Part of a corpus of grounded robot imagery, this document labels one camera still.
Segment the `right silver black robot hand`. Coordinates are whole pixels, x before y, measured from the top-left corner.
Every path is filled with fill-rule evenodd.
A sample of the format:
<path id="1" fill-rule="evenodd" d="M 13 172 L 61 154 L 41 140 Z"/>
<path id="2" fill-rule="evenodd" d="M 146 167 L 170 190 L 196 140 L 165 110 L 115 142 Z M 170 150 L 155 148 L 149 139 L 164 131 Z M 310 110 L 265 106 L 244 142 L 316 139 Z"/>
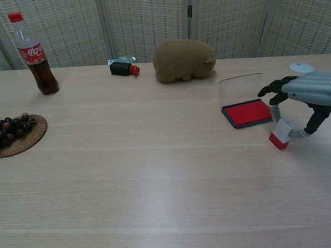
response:
<path id="1" fill-rule="evenodd" d="M 306 127 L 291 131 L 288 134 L 290 138 L 305 138 L 313 135 L 331 114 L 331 73 L 311 72 L 302 76 L 292 75 L 274 80 L 263 87 L 258 96 L 262 97 L 268 93 L 275 93 L 275 96 L 269 100 L 269 109 L 276 123 L 281 120 L 279 104 L 287 99 L 306 103 L 313 109 L 313 115 Z"/>

